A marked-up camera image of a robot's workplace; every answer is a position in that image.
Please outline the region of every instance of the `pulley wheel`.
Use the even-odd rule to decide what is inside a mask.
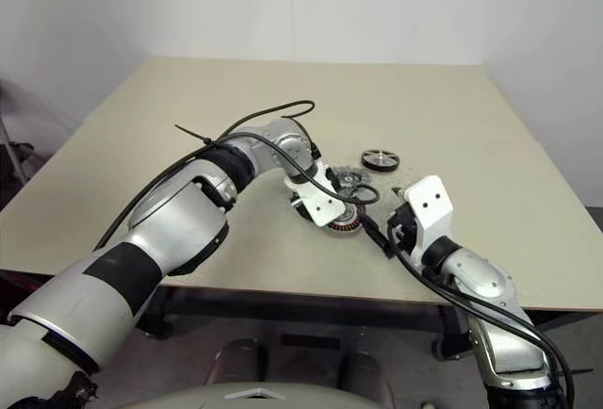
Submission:
[[[366,150],[362,152],[363,166],[376,172],[392,172],[399,166],[399,156],[385,150]]]

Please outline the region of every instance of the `table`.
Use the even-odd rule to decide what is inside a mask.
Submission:
[[[86,255],[136,192],[239,117],[296,99],[333,166],[384,148],[399,169],[381,190],[442,177],[457,242],[513,276],[536,309],[601,310],[603,236],[539,143],[479,66],[355,65],[150,57],[0,213],[0,268],[53,274]],[[255,124],[267,122],[258,120]],[[280,171],[229,213],[226,242],[171,286],[437,303],[361,234],[333,238],[290,206]],[[395,205],[385,192],[370,213]]]

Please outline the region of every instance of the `white wall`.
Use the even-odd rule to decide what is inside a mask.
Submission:
[[[582,201],[603,205],[603,107],[597,96],[603,73],[603,0],[0,3],[10,12],[8,17],[3,13],[3,28],[8,25],[12,33],[7,38],[0,32],[0,74],[27,86],[72,129],[141,53],[485,62]],[[28,22],[20,20],[23,15]]]

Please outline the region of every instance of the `silver robotic arm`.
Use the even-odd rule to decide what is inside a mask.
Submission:
[[[103,368],[163,277],[193,272],[221,245],[227,211],[260,173],[283,168],[285,184],[318,226],[345,212],[343,202],[307,183],[266,141],[333,191],[325,165],[293,120],[241,128],[221,139],[157,185],[115,245],[74,263],[12,310],[9,318],[18,323],[0,331],[0,407],[32,396],[49,399],[81,379],[81,371]]]
[[[473,307],[532,335],[524,326],[478,303],[500,307],[531,325],[511,275],[450,239],[453,209],[442,180],[425,177],[398,196],[404,204],[388,224],[390,237],[395,232],[398,252],[403,251],[399,258],[405,266],[417,277],[420,274],[420,280],[470,296]],[[541,349],[474,315],[467,316],[467,325],[490,407],[565,407],[556,385],[556,370]]]

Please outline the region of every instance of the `floor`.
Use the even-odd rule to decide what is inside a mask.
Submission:
[[[603,208],[590,211],[603,227]],[[100,399],[91,408],[116,407],[200,385],[216,352],[229,341],[245,337],[268,345],[269,381],[333,385],[341,354],[356,349],[381,362],[400,409],[418,408],[423,401],[431,401],[439,409],[486,407],[473,358],[435,361],[430,353],[434,334],[257,319],[176,317],[172,321],[174,334],[168,341],[147,338],[139,331],[130,336],[120,355],[95,376]],[[341,348],[282,346],[281,334],[338,337]],[[549,335],[571,368],[595,369],[575,377],[576,407],[603,407],[603,315],[563,326]]]

